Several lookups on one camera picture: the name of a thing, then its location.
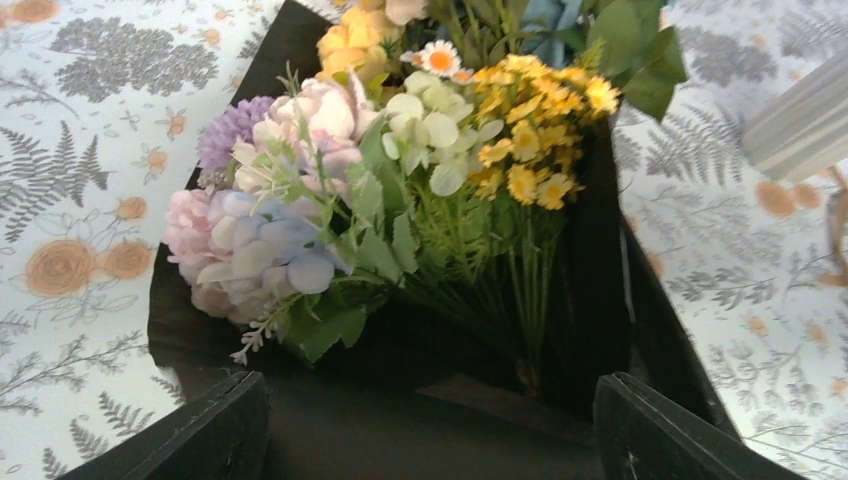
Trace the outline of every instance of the table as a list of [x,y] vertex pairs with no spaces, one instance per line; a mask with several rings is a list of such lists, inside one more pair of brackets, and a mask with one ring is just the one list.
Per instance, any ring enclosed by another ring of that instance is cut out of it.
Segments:
[[[21,10],[19,21],[0,29],[4,65],[28,69],[2,71],[0,100],[9,105],[0,126],[10,142],[19,138],[20,148],[25,134],[41,142],[45,155],[64,158],[49,163],[54,176],[80,172],[69,178],[85,181],[53,195],[60,198],[19,238],[6,237],[0,251],[6,255],[0,290],[14,298],[0,308],[0,415],[13,425],[0,432],[0,471],[10,478],[54,478],[180,403],[173,372],[158,369],[146,353],[150,266],[163,223],[157,212],[185,184],[199,129],[229,102],[279,6],[151,0],[130,10],[120,0],[38,3],[46,8],[27,11],[44,18]],[[848,394],[840,358],[848,343],[840,337],[848,328],[840,319],[842,292],[805,286],[805,275],[828,267],[819,258],[826,253],[821,198],[834,187],[826,179],[791,192],[763,183],[746,168],[734,135],[741,120],[845,42],[836,22],[848,12],[837,3],[678,1],[665,18],[682,29],[693,81],[681,88],[662,127],[625,111],[616,136],[623,210],[732,423],[749,446],[811,478],[840,478],[846,463],[826,432],[848,423],[840,410]],[[328,18],[339,15],[329,0],[310,6]],[[833,24],[822,29],[831,35],[798,36],[816,22]],[[150,29],[143,32],[147,39],[171,39],[169,52],[193,49],[208,60],[193,64],[196,75],[186,75],[190,81],[182,85],[141,77],[141,91],[98,79],[91,82],[98,88],[82,89],[84,77],[74,75],[82,75],[86,61],[99,56],[120,65],[114,46],[101,53],[75,45],[70,32],[87,26],[122,35]],[[814,43],[803,45],[805,39]],[[68,137],[73,141],[63,140]],[[666,138],[676,141],[663,143]],[[9,155],[2,148],[0,155]],[[96,149],[97,161],[84,162],[92,157],[87,149]],[[75,168],[67,165],[71,150],[79,159]],[[9,184],[9,165],[0,163],[3,188],[24,183],[26,193],[50,181],[20,175]],[[14,231],[11,217],[0,222],[4,235]],[[91,249],[80,248],[80,240]],[[812,257],[808,244],[815,245]],[[83,276],[73,294],[64,292],[90,264],[98,278]],[[64,282],[40,281],[39,272],[55,268],[70,272]],[[805,307],[810,303],[816,309]],[[209,345],[201,338],[218,327],[199,329],[195,348]],[[769,390],[772,372],[777,388]],[[769,406],[777,398],[786,410]],[[781,443],[792,438],[804,442]]]

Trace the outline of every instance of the yellow daisy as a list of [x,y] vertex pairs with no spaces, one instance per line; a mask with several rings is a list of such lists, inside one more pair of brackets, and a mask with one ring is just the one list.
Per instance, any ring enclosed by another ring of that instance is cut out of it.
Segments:
[[559,210],[565,206],[563,198],[574,188],[574,181],[561,173],[555,173],[539,185],[536,203],[547,210]]
[[586,97],[594,112],[615,113],[618,108],[618,89],[602,77],[589,80],[586,87]]
[[429,42],[419,53],[421,53],[422,68],[434,75],[450,78],[459,71],[459,54],[451,42],[445,40]]
[[494,145],[483,146],[478,158],[484,167],[491,167],[509,155],[510,150],[512,150],[512,141],[502,138]]
[[529,162],[539,155],[539,135],[527,120],[521,120],[512,129],[512,155],[519,162]]
[[541,101],[542,97],[537,95],[520,105],[516,105],[512,108],[512,110],[509,111],[509,114],[507,114],[505,119],[506,123],[513,124],[521,120],[522,118],[530,115],[531,113],[536,111],[537,108],[539,108],[539,103],[541,103]]
[[522,205],[532,205],[536,199],[536,175],[529,168],[515,164],[507,174],[507,190]]

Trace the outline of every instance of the orange rose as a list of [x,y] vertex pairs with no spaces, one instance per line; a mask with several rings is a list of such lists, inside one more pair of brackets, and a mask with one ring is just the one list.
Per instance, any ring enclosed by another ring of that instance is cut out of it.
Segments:
[[102,268],[111,277],[131,280],[147,271],[152,256],[150,247],[144,243],[124,242],[106,252]]
[[147,202],[141,197],[130,197],[122,200],[115,211],[115,216],[121,220],[137,220],[147,212]]
[[56,240],[42,246],[26,264],[29,290],[44,297],[76,292],[91,280],[94,251],[76,240]]
[[12,17],[23,23],[41,23],[59,13],[55,0],[21,0],[12,8]]

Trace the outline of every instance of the yellow flower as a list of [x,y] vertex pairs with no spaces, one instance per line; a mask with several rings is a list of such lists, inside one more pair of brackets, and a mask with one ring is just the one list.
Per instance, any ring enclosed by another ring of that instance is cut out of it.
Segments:
[[318,41],[322,69],[318,78],[332,78],[350,66],[361,67],[357,73],[365,82],[385,72],[389,59],[381,43],[397,39],[400,31],[382,10],[354,6],[342,16],[340,25],[331,27]]
[[507,174],[507,190],[518,203],[532,205],[536,199],[536,175],[522,165],[513,165]]
[[510,150],[512,150],[512,141],[508,138],[502,138],[494,145],[483,146],[478,158],[484,167],[491,167],[509,155]]
[[578,88],[584,88],[589,83],[589,74],[579,67],[567,67],[560,70],[560,76],[566,82]]
[[322,70],[315,76],[319,80],[329,80],[338,72],[346,72],[349,66],[360,67],[356,75],[363,82],[384,73],[388,69],[389,58],[386,50],[381,46],[367,49],[345,48],[335,50],[321,59]]
[[561,173],[555,173],[539,185],[536,203],[548,210],[559,210],[565,206],[563,198],[574,188],[574,181]]
[[542,128],[539,130],[539,136],[541,137],[542,148],[544,149],[560,145],[563,139],[568,138],[564,125]]
[[477,173],[472,173],[469,179],[477,184],[475,193],[478,197],[491,200],[503,183],[503,172],[494,168],[484,168]]
[[527,120],[521,120],[512,129],[512,155],[519,162],[536,158],[541,149],[539,135]]
[[506,123],[512,124],[515,123],[522,118],[527,117],[531,113],[535,112],[537,108],[539,108],[539,103],[542,101],[542,98],[539,96],[535,96],[530,100],[517,105],[509,111],[509,114],[506,116]]
[[589,80],[586,87],[586,96],[589,104],[596,113],[615,113],[618,108],[618,89],[602,77],[594,77]]

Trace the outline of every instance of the green leaf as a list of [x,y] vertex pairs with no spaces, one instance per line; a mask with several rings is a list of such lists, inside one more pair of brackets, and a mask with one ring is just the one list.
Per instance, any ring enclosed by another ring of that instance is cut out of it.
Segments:
[[318,361],[339,340],[348,348],[353,346],[367,318],[364,306],[344,309],[334,303],[331,308],[319,310],[316,314],[320,322],[302,315],[292,318],[291,328],[283,338],[283,343],[300,351],[309,364]]
[[477,17],[490,27],[500,25],[500,15],[495,10],[495,2],[491,0],[465,0],[465,7],[471,9]]
[[601,74],[611,78],[630,68],[642,46],[639,16],[630,0],[614,0],[598,15],[586,44],[599,39],[604,42]]
[[686,81],[686,66],[674,27],[664,28],[651,38],[645,49],[645,62],[651,71],[663,75],[673,83]]
[[395,258],[397,258],[398,264],[404,272],[415,273],[418,270],[418,262],[415,260],[418,242],[412,236],[408,212],[395,218],[392,230],[392,250],[394,250]]
[[645,67],[633,75],[622,92],[629,104],[659,122],[674,96],[674,83],[650,67]]
[[666,0],[631,0],[639,15],[642,37],[647,41],[660,29],[660,11]]
[[397,282],[403,276],[403,271],[395,261],[389,244],[377,236],[372,229],[365,230],[356,253],[357,264],[362,268],[373,269],[378,275],[391,282]]
[[350,189],[350,208],[354,216],[382,232],[385,216],[383,186],[377,177],[360,163],[348,167],[347,181]]
[[586,49],[586,38],[583,36],[582,29],[578,26],[566,30],[555,30],[552,35],[575,52],[582,52]]

